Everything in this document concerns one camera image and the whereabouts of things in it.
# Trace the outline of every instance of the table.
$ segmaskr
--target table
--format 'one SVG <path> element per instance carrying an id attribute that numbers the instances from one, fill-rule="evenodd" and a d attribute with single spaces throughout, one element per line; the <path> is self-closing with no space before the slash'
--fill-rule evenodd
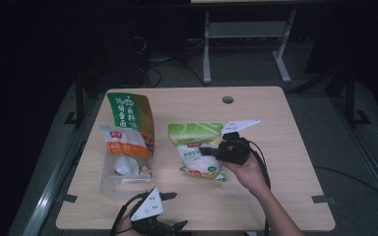
<path id="1" fill-rule="evenodd" d="M 259 118 L 261 122 L 240 131 L 256 143 L 267 164 L 272 190 L 287 213 L 302 230 L 331 230 L 335 221 L 327 203 L 314 204 L 324 195 L 284 92 L 278 87 L 228 88 L 127 88 L 110 91 L 142 94 L 149 98 L 155 120 L 154 186 L 175 192 L 163 202 L 160 221 L 189 220 L 184 230 L 263 230 L 265 215 L 250 193 L 226 170 L 227 181 L 200 179 L 179 171 L 180 157 L 167 134 L 170 123 L 221 122 Z M 233 102 L 222 102 L 231 96 Z M 95 119 L 68 195 L 56 225 L 61 229 L 110 229 L 129 199 L 114 202 L 98 189 L 105 156 L 105 143 L 98 125 L 113 125 L 105 98 Z"/>

